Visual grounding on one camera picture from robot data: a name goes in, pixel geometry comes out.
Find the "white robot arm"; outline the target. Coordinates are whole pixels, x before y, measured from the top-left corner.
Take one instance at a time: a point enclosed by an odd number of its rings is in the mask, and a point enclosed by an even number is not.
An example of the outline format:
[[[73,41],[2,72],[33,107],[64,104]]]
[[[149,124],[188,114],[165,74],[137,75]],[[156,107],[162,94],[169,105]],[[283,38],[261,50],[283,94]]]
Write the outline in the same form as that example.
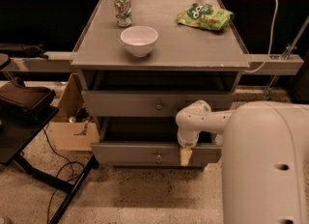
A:
[[[224,224],[308,224],[308,105],[252,101],[213,112],[198,100],[177,113],[176,123],[185,150],[202,131],[222,136]]]

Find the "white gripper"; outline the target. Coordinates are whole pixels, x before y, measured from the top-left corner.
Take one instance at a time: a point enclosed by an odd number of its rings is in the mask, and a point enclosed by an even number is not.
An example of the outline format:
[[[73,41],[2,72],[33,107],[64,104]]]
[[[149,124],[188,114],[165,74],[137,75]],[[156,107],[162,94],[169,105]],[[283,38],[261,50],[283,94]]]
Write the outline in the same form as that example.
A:
[[[195,147],[198,139],[198,132],[179,132],[177,135],[178,142],[182,148],[180,148],[180,163],[181,166],[187,166],[193,151],[191,148]]]

